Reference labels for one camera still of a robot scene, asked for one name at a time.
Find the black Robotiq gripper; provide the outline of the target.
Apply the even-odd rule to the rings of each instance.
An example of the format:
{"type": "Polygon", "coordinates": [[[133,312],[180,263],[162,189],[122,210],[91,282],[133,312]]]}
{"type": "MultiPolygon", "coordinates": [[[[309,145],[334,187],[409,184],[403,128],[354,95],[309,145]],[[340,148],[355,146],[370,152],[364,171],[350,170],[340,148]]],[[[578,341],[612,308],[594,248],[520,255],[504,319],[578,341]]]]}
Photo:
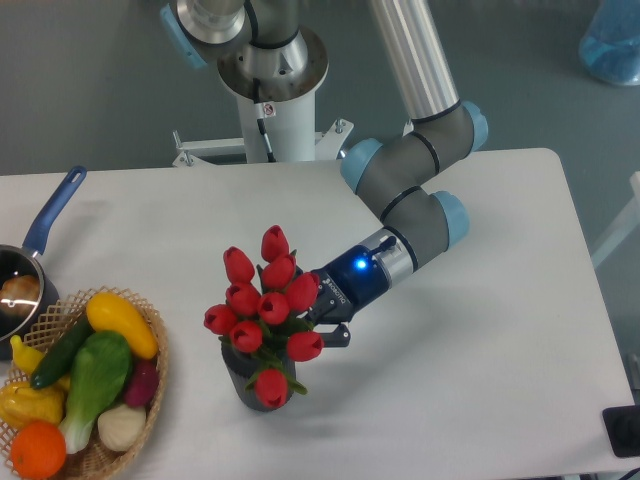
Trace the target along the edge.
{"type": "Polygon", "coordinates": [[[356,245],[325,266],[312,270],[319,277],[318,294],[306,318],[325,348],[346,348],[351,342],[347,323],[390,289],[391,282],[379,255],[391,244],[375,248],[356,245]]]}

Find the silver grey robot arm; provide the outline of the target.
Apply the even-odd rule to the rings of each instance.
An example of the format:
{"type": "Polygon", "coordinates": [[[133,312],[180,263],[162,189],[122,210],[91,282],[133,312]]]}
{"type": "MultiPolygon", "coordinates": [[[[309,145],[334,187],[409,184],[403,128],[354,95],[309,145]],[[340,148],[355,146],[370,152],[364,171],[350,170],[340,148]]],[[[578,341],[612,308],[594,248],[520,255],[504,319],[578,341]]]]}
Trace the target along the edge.
{"type": "Polygon", "coordinates": [[[329,347],[346,346],[358,311],[467,234],[461,202],[423,186],[488,135],[478,107],[458,96],[428,4],[373,1],[369,9],[409,122],[394,141],[367,139],[351,148],[344,145],[344,122],[316,130],[315,93],[328,56],[300,24],[297,2],[170,1],[160,11],[179,54],[194,68],[217,68],[241,122],[236,141],[178,142],[184,160],[234,150],[250,163],[335,158],[344,181],[380,221],[379,231],[319,271],[320,296],[307,316],[331,326],[323,337],[329,347]]]}

